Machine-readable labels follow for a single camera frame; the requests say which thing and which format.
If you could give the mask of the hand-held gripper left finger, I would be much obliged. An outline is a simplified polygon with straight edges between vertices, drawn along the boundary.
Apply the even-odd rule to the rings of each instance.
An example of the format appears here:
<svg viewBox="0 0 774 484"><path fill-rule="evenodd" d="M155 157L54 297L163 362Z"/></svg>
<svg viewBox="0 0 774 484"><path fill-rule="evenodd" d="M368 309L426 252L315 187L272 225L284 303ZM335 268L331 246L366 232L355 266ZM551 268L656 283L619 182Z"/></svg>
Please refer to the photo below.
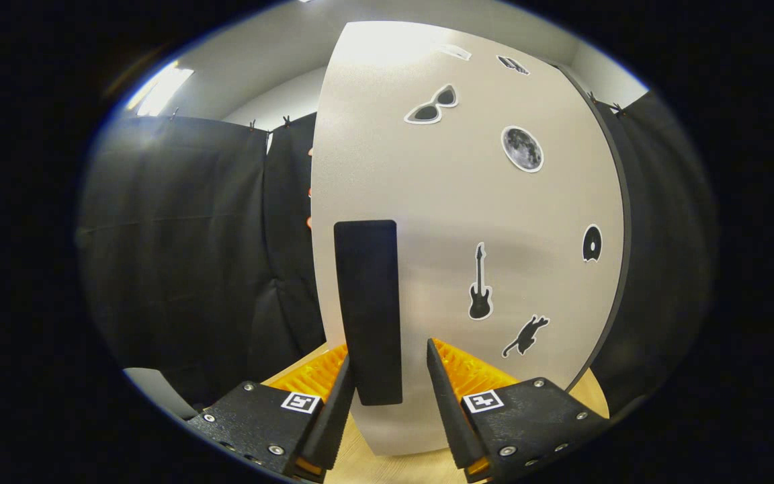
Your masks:
<svg viewBox="0 0 774 484"><path fill-rule="evenodd" d="M346 344L273 382L243 382L186 424L247 465L323 483L334 468L355 386Z"/></svg>

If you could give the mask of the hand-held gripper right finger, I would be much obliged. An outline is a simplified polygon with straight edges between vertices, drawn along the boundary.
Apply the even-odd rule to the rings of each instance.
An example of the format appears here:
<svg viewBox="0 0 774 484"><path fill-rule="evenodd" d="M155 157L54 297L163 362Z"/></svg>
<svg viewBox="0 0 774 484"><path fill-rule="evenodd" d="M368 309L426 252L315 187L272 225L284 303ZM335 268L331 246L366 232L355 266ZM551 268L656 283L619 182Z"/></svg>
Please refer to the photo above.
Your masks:
<svg viewBox="0 0 774 484"><path fill-rule="evenodd" d="M517 380L437 338L427 340L427 368L449 450L469 483L525 480L610 426L547 378Z"/></svg>

